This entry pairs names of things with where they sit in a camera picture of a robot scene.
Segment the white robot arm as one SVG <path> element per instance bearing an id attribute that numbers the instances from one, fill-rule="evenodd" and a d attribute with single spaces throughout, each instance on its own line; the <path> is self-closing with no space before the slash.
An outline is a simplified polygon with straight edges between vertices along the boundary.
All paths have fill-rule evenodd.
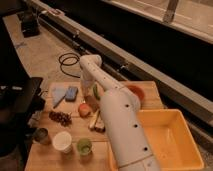
<path id="1" fill-rule="evenodd" d="M 99 55 L 80 58 L 81 83 L 84 89 L 97 81 L 104 89 L 100 98 L 101 118 L 117 164 L 118 171 L 161 171 L 137 112 L 140 99 L 125 85 L 101 69 Z"/>

